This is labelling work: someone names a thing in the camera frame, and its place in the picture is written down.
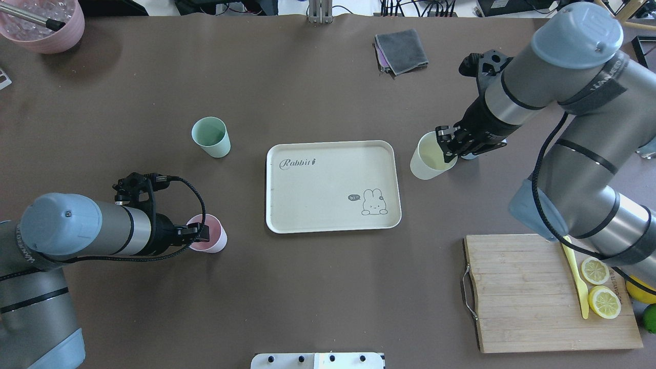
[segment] folded towel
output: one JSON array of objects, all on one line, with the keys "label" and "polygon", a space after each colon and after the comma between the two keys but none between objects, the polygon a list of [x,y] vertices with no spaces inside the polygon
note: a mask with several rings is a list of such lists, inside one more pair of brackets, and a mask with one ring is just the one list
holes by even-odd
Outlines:
[{"label": "folded towel", "polygon": [[428,58],[415,29],[374,36],[380,70],[398,76],[428,65]]}]

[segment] lemon slice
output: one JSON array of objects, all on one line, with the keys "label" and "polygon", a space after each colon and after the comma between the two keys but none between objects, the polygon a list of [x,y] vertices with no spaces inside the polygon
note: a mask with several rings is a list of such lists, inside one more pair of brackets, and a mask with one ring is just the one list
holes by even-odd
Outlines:
[{"label": "lemon slice", "polygon": [[606,264],[596,257],[589,257],[581,263],[583,278],[592,284],[604,284],[610,277]]},{"label": "lemon slice", "polygon": [[[637,283],[640,283],[641,285],[647,288],[651,288],[653,290],[653,287],[637,279],[635,276],[631,276],[631,278],[633,278]],[[646,304],[656,303],[656,296],[652,295],[649,292],[645,292],[639,289],[631,282],[628,281],[626,282],[626,291],[631,297],[633,297],[637,301],[640,301],[641,303],[646,303]]]},{"label": "lemon slice", "polygon": [[592,311],[605,319],[616,318],[622,310],[617,295],[606,286],[594,286],[588,295],[588,302]]}]

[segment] cutting board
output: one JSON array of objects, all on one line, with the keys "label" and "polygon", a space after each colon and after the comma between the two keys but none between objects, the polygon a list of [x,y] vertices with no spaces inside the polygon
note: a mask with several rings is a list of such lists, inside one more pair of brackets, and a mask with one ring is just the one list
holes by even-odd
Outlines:
[{"label": "cutting board", "polygon": [[[591,309],[585,320],[559,243],[536,234],[486,234],[467,236],[464,248],[481,352],[642,348],[625,282],[612,270],[605,285],[619,297],[620,315],[604,319]],[[576,256],[580,267],[587,256]]]}]

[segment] pink bowl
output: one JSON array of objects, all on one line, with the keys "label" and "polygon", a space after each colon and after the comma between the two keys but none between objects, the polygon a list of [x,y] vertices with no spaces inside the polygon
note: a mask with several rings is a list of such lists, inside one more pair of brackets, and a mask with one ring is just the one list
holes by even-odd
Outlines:
[{"label": "pink bowl", "polygon": [[[21,7],[26,0],[4,0],[6,3]],[[34,41],[21,41],[12,38],[7,31],[5,31],[5,23],[9,21],[7,14],[0,13],[0,33],[13,43],[24,47],[27,50],[34,51],[41,54],[56,54],[66,51],[82,38],[84,33],[84,14],[80,4],[75,0],[75,10],[73,16],[66,22],[66,25],[52,35],[46,36],[42,39]]]}]

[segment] lemon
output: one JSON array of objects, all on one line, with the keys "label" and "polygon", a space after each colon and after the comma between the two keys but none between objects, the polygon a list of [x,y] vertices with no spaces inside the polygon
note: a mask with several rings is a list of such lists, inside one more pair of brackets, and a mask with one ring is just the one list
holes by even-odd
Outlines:
[{"label": "lemon", "polygon": [[605,319],[616,318],[622,310],[617,295],[606,286],[594,286],[588,294],[588,302],[592,311]]},{"label": "lemon", "polygon": [[583,278],[592,284],[604,284],[611,276],[606,264],[596,257],[589,257],[581,263]]},{"label": "lemon", "polygon": [[642,313],[642,324],[649,333],[656,333],[656,305],[647,306]]},{"label": "lemon", "polygon": [[[653,287],[648,286],[645,282],[642,282],[641,280],[637,279],[635,276],[631,276],[631,278],[635,279],[637,283],[640,283],[641,285],[647,288],[651,288],[653,290]],[[626,291],[631,297],[633,297],[637,301],[640,301],[641,303],[646,303],[646,304],[656,303],[656,295],[652,295],[649,292],[639,289],[631,282],[626,282]]]}]

